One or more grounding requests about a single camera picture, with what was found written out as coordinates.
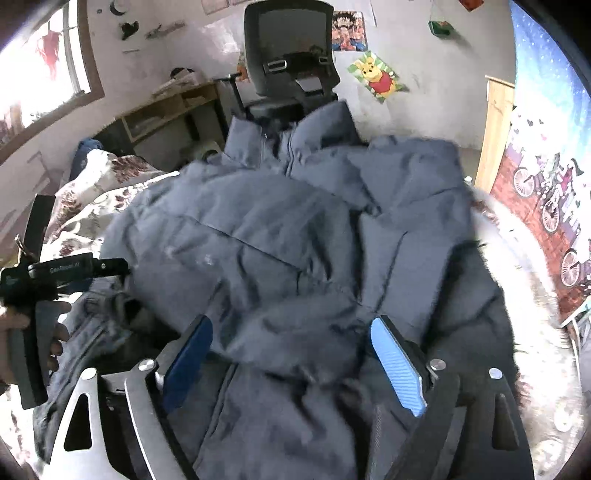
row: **window frame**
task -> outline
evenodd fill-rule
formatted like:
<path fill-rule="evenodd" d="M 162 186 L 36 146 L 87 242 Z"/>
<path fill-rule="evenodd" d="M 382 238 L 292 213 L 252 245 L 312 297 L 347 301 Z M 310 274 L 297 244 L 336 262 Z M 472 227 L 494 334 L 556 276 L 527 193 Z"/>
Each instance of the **window frame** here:
<path fill-rule="evenodd" d="M 69 4 L 66 4 L 66 8 L 64 9 L 65 14 L 68 13 Z M 51 18 L 51 16 L 56 12 L 53 11 L 51 15 L 47 17 L 47 20 Z M 88 105 L 96 100 L 104 98 L 105 91 L 103 90 L 103 86 L 100 82 L 99 72 L 96 68 L 95 62 L 95 55 L 92 51 L 92 44 L 90 41 L 90 29 L 88 25 L 88 6 L 87 0 L 78 0 L 77 2 L 77 17 L 78 17 L 78 35 L 80 38 L 80 50 L 82 51 L 82 62 L 84 63 L 84 70 L 86 71 L 86 77 L 88 78 L 88 84 L 90 86 L 90 92 L 85 93 L 84 95 L 77 95 L 72 97 L 66 103 L 60 105 L 56 109 L 52 110 L 51 112 L 43 115 L 39 120 L 33 122 L 31 125 L 26 127 L 25 130 L 20 132 L 16 135 L 13 139 L 10 140 L 7 144 L 5 144 L 2 148 L 0 148 L 0 166 L 19 148 L 21 148 L 24 144 L 26 144 L 29 140 L 34 138 L 36 135 L 41 133 L 50 125 L 54 124 L 58 120 L 61 120 L 69 113 L 73 112 L 75 109 Z M 40 22 L 39 26 L 43 25 L 47 20 Z M 72 59 L 68 59 L 65 56 L 66 63 L 68 64 L 68 71 L 70 72 L 70 77 L 74 72 L 75 69 L 72 71 L 70 68 L 70 61 Z"/>

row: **wooden desk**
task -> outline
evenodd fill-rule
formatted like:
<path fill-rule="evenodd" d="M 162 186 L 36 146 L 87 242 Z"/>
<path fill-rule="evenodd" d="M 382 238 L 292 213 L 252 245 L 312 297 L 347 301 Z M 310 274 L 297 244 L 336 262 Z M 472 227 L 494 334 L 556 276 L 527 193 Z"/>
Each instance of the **wooden desk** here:
<path fill-rule="evenodd" d="M 198 142 L 201 137 L 191 113 L 196 108 L 210 103 L 213 105 L 225 140 L 228 136 L 228 123 L 223 112 L 217 85 L 213 82 L 178 90 L 137 106 L 133 110 L 117 116 L 94 138 L 103 144 L 105 150 L 113 152 L 117 156 L 135 155 L 134 147 L 138 143 L 176 119 L 184 117 L 191 139 Z"/>

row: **screw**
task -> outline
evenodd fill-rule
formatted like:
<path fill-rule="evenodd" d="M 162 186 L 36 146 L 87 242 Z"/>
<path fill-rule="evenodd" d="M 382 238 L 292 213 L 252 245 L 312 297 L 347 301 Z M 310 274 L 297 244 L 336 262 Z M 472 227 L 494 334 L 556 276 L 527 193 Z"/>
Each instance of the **screw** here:
<path fill-rule="evenodd" d="M 443 360 L 438 359 L 438 358 L 434 358 L 433 360 L 431 360 L 429 362 L 429 366 L 435 372 L 445 370 L 445 367 L 447 367 L 446 363 Z"/>
<path fill-rule="evenodd" d="M 495 380 L 500 380 L 503 378 L 503 372 L 501 372 L 498 368 L 491 368 L 488 371 L 488 374 Z"/>
<path fill-rule="evenodd" d="M 139 371 L 145 372 L 146 370 L 152 370 L 154 367 L 154 360 L 151 358 L 147 358 L 146 360 L 142 360 L 139 364 Z"/>
<path fill-rule="evenodd" d="M 87 368 L 82 372 L 82 374 L 80 375 L 80 378 L 82 380 L 90 380 L 91 378 L 94 378 L 95 375 L 96 375 L 96 368 Z"/>

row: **jacket collar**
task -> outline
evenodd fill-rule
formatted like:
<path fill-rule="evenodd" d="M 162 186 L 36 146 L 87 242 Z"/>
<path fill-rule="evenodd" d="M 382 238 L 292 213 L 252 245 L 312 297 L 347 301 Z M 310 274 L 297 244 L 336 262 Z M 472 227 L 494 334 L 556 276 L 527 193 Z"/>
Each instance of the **jacket collar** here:
<path fill-rule="evenodd" d="M 245 167 L 259 168 L 269 161 L 302 161 L 323 148 L 361 144 L 347 104 L 332 102 L 275 138 L 255 122 L 234 117 L 224 153 Z"/>

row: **blue gripper pad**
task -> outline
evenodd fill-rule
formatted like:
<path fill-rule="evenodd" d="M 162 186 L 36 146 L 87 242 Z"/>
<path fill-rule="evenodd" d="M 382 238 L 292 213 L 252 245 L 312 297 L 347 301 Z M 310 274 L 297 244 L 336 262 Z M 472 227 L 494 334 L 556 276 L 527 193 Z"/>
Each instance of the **blue gripper pad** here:
<path fill-rule="evenodd" d="M 427 403 L 423 398 L 423 379 L 380 318 L 371 324 L 371 342 L 382 367 L 404 408 L 420 417 Z"/>
<path fill-rule="evenodd" d="M 162 407 L 167 414 L 179 408 L 185 401 L 197 378 L 201 363 L 209 352 L 212 340 L 212 321 L 204 315 L 166 374 L 162 391 Z"/>

